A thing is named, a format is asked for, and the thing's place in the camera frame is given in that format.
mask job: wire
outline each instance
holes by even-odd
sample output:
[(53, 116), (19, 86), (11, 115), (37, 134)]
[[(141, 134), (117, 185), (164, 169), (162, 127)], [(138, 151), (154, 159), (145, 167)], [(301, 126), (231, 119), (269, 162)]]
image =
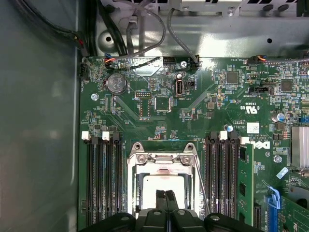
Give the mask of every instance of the wire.
[(125, 55), (125, 56), (117, 57), (117, 58), (115, 58), (115, 60), (126, 59), (126, 58), (131, 58), (131, 57), (139, 56), (141, 54), (144, 54), (145, 52), (148, 52), (148, 51), (150, 51), (150, 50), (160, 46), (163, 43), (163, 41), (165, 39), (165, 35), (166, 35), (166, 28), (165, 28), (164, 22), (162, 21), (162, 19), (157, 14), (155, 14), (152, 11), (146, 9), (145, 7), (142, 7), (140, 5), (134, 4), (134, 3), (130, 2), (130, 1), (126, 1), (126, 0), (113, 0), (113, 1), (125, 3), (127, 5), (130, 5), (130, 6), (134, 7), (134, 8), (137, 8), (140, 11), (146, 11), (148, 14), (152, 15), (153, 17), (155, 17), (159, 21), (160, 25), (162, 26), (162, 37), (161, 37), (159, 42), (157, 42), (156, 44), (151, 45), (151, 46), (149, 46), (149, 47), (147, 47), (147, 48), (145, 48), (145, 49), (143, 49), (143, 50), (141, 50), (139, 52), (136, 52), (136, 53), (133, 53), (133, 54), (130, 54), (130, 55)]
[(265, 64), (272, 64), (272, 63), (302, 63), (302, 62), (309, 62), (309, 58), (300, 58), (300, 59), (267, 59)]
[(118, 27), (112, 21), (108, 11), (103, 6), (101, 0), (97, 0), (97, 5), (98, 5), (98, 13), (101, 16), (101, 18), (103, 19), (104, 24), (107, 27), (107, 30), (112, 37), (112, 40), (114, 41), (114, 44), (115, 44), (115, 47), (116, 47), (116, 50), (117, 50), (119, 56), (127, 55), (126, 44), (125, 44), (125, 42), (122, 38), (122, 35), (121, 35)]
[(69, 30), (52, 23), (28, 0), (14, 0), (14, 4), (19, 12), (31, 22), (49, 33), (74, 41), (77, 47), (80, 48), (84, 57), (89, 55), (87, 44), (85, 43), (84, 36), (80, 31)]
[(185, 45), (175, 34), (172, 25), (171, 25), (171, 20), (172, 20), (172, 15), (174, 13), (175, 9), (172, 8), (168, 14), (168, 19), (167, 19), (167, 27), (169, 30), (170, 35), (173, 37), (173, 39), (186, 51), (186, 53), (189, 54), (189, 56), (191, 57), (191, 59), (194, 61), (194, 63), (198, 63), (198, 60), (196, 58), (196, 56), (192, 53), (192, 51), (189, 49), (189, 47), (187, 45)]
[(114, 60), (115, 60), (115, 58), (110, 58), (110, 59), (106, 60), (105, 63), (110, 62), (110, 61), (114, 61)]
[(259, 60), (266, 61), (266, 59), (262, 58), (261, 56), (257, 56)]
[[(148, 4), (152, 2), (154, 2), (154, 0), (142, 0), (140, 2), (140, 6), (147, 6)], [(139, 18), (140, 11), (136, 9), (134, 13), (132, 14), (132, 16), (136, 16), (137, 18)], [(129, 22), (126, 28), (126, 45), (127, 45), (127, 52), (129, 53), (129, 55), (134, 53), (134, 46), (132, 42), (132, 30), (138, 28), (138, 27), (136, 28), (135, 25), (136, 25), (135, 23)]]

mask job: integrated circuit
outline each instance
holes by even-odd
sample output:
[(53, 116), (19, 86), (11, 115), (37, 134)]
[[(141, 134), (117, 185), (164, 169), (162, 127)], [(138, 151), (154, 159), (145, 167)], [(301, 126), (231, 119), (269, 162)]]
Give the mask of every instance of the integrated circuit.
[(244, 197), (246, 196), (246, 186), (243, 183), (240, 183), (239, 185), (239, 193)]
[(281, 90), (282, 91), (292, 91), (293, 81), (292, 80), (281, 80)]
[(237, 84), (238, 83), (238, 72), (228, 72), (226, 74), (226, 82), (228, 84)]

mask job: black memory slot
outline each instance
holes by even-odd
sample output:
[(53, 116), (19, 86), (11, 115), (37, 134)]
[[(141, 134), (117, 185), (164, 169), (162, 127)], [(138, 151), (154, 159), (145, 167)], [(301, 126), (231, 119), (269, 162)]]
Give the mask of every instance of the black memory slot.
[(122, 198), (122, 144), (121, 141), (114, 143), (115, 156), (116, 156), (116, 183), (115, 183), (115, 199), (116, 199), (116, 212), (121, 211), (121, 198)]
[(228, 215), (236, 218), (236, 191), (237, 191), (237, 158), (239, 150), (239, 139), (231, 140), (229, 145), (229, 162), (228, 162)]
[(219, 213), (227, 214), (227, 189), (228, 189), (228, 140), (220, 141), (220, 182), (219, 182), (219, 197), (220, 197), (220, 211)]
[(87, 194), (86, 194), (86, 225), (92, 225), (92, 207), (93, 207), (93, 145), (87, 145)]
[(112, 140), (106, 144), (106, 218), (112, 215)]
[(103, 145), (97, 145), (97, 222), (103, 220), (104, 160)]

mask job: blue connector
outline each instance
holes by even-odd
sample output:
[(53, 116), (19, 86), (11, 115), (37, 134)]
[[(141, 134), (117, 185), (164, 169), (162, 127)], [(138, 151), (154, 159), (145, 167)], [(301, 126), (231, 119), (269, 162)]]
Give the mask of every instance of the blue connector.
[(271, 190), (271, 197), (267, 199), (267, 204), (275, 209), (281, 209), (280, 194), (278, 190), (271, 186), (268, 186), (268, 188)]

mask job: connector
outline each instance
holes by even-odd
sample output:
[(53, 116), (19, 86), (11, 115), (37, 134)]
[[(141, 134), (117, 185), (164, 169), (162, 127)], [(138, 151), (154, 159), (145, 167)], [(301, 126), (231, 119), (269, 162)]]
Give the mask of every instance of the connector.
[(260, 230), (261, 222), (262, 222), (261, 206), (255, 202), (253, 205), (253, 226)]
[(182, 95), (183, 94), (183, 81), (182, 80), (176, 81), (175, 88), (176, 88), (176, 96)]
[(86, 63), (79, 64), (79, 77), (83, 80), (89, 79), (89, 67)]

